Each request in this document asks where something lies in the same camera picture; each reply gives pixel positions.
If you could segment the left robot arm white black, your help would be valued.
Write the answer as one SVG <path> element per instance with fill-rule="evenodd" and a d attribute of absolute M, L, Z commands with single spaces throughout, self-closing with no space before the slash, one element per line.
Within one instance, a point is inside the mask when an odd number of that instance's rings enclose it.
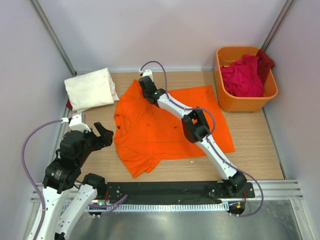
<path fill-rule="evenodd" d="M 55 159 L 45 169 L 42 190 L 30 179 L 39 196 L 40 206 L 27 239 L 69 239 L 89 203 L 105 196 L 105 178 L 89 173 L 67 209 L 62 210 L 89 155 L 113 143 L 113 131 L 104 128 L 100 122 L 95 122 L 94 126 L 99 135 L 84 123 L 77 127 L 70 126 L 70 131 L 64 134 L 55 152 Z"/>

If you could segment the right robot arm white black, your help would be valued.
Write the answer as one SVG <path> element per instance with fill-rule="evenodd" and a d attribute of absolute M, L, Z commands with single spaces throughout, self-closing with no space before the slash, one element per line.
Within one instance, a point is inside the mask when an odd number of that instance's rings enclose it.
<path fill-rule="evenodd" d="M 244 191 L 247 182 L 245 175 L 226 157 L 219 148 L 200 107 L 190 107 L 173 98 L 167 91 L 157 88 L 152 77 L 142 75 L 138 80 L 142 95 L 150 104 L 166 110 L 181 120 L 183 134 L 192 144 L 196 144 L 217 167 L 222 178 L 226 194 L 237 198 Z"/>

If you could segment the orange t shirt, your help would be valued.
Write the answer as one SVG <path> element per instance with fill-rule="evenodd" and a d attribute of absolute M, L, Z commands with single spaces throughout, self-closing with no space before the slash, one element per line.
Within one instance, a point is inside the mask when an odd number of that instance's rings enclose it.
<path fill-rule="evenodd" d="M 235 151 L 234 143 L 210 85 L 174 89 L 169 94 L 190 107 L 208 110 L 205 118 L 224 153 Z M 182 122 L 170 112 L 150 104 L 144 97 L 138 80 L 133 80 L 120 97 L 114 114 L 117 154 L 133 178 L 150 173 L 161 160 L 180 160 L 205 156 L 205 153 L 184 136 Z"/>

